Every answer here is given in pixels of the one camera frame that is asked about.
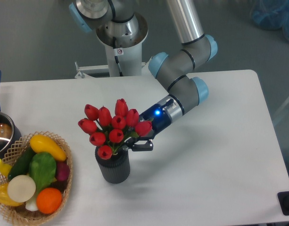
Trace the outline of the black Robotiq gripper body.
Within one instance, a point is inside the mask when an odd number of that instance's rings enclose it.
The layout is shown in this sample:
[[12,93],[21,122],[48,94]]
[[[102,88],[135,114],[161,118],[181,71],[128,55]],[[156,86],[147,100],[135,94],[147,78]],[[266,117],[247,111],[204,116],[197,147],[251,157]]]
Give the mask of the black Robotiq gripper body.
[[153,105],[142,114],[140,114],[139,122],[151,121],[152,129],[143,137],[137,140],[154,139],[155,136],[172,124],[172,118],[168,112],[168,105]]

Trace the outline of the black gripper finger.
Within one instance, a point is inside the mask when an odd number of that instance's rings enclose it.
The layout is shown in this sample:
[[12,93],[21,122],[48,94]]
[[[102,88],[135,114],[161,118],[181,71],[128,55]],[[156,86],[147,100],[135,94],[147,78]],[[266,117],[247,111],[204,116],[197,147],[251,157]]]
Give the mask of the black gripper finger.
[[133,149],[133,147],[137,141],[138,141],[138,139],[136,137],[130,137],[124,142],[121,149],[123,151],[128,151],[129,149]]
[[143,144],[133,144],[132,151],[152,151],[154,148],[151,140],[145,140]]

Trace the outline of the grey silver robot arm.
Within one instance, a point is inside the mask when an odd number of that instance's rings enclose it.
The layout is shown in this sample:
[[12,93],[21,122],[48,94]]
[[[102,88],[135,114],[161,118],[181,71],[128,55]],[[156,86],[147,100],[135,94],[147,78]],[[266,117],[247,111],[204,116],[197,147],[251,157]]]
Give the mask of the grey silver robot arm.
[[[217,43],[204,33],[193,1],[169,0],[167,5],[182,49],[173,56],[156,54],[148,69],[168,95],[143,113],[128,110],[122,99],[116,103],[114,117],[103,109],[96,120],[102,129],[90,140],[105,158],[121,150],[151,151],[156,134],[208,98],[205,82],[187,74],[215,56]],[[105,46],[111,77],[141,73],[142,43],[148,28],[145,19],[134,12],[131,0],[75,0],[69,10],[80,28],[95,31]]]

